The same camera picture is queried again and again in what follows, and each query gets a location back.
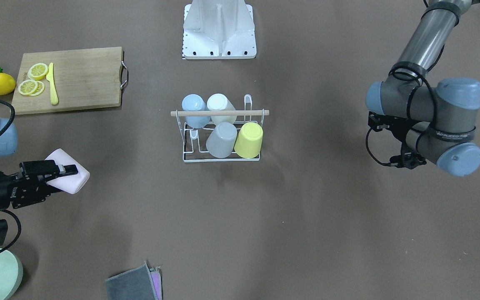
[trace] yellow knife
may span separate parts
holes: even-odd
[[[53,78],[53,63],[50,62],[47,68],[47,75],[46,79],[49,82],[49,88],[51,93],[51,104],[57,105],[59,104],[59,96],[57,96],[57,89],[55,89],[55,79]]]

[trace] blue joint cap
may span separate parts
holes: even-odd
[[[469,175],[480,166],[480,148],[472,142],[451,147],[438,158],[436,165],[455,176]]]
[[[7,118],[0,118],[0,130],[7,124]],[[10,127],[0,136],[0,157],[14,154],[18,147],[18,133],[16,126],[11,124]]]
[[[472,78],[447,78],[436,87],[436,93],[446,102],[466,110],[480,108],[480,82]]]
[[[381,84],[382,81],[377,81],[370,85],[366,93],[366,107],[376,114],[384,115],[383,105],[381,105]]]

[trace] white cup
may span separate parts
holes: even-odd
[[[207,100],[208,110],[235,110],[229,99],[223,94],[214,94]],[[222,122],[233,124],[236,121],[236,116],[212,116],[212,122],[218,125]]]
[[[228,122],[216,125],[207,139],[208,152],[215,158],[224,159],[231,155],[236,141],[236,127]]]

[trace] lemon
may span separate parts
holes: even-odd
[[[45,63],[35,63],[27,72],[27,76],[33,80],[41,80],[48,72],[47,67]]]
[[[9,74],[0,73],[0,95],[7,95],[16,88],[16,80]]]
[[[36,89],[38,88],[38,81],[36,80],[25,80],[22,82],[17,90],[20,92],[22,95],[30,95],[34,92],[36,92]]]
[[[38,87],[30,96],[38,96],[45,90],[45,84],[42,81],[37,81],[36,83],[38,83]]]

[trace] wooden cutting board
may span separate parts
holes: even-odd
[[[46,78],[43,93],[37,96],[22,95],[14,91],[12,105],[16,114],[38,114],[112,108],[121,105],[123,50],[122,47],[25,53],[16,87],[29,79],[27,72],[35,63],[53,63],[55,88],[59,104],[51,105],[50,86]]]

